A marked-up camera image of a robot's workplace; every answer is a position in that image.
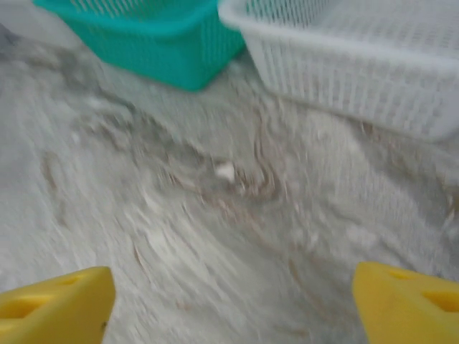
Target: gray floor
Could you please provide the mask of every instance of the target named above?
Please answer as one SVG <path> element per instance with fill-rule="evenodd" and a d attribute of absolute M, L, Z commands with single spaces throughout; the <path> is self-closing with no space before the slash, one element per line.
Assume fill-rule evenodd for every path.
<path fill-rule="evenodd" d="M 247 55 L 188 95 L 1 51 L 0 290 L 110 266 L 105 343 L 365 343 L 357 262 L 459 280 L 459 137 L 279 100 Z"/>

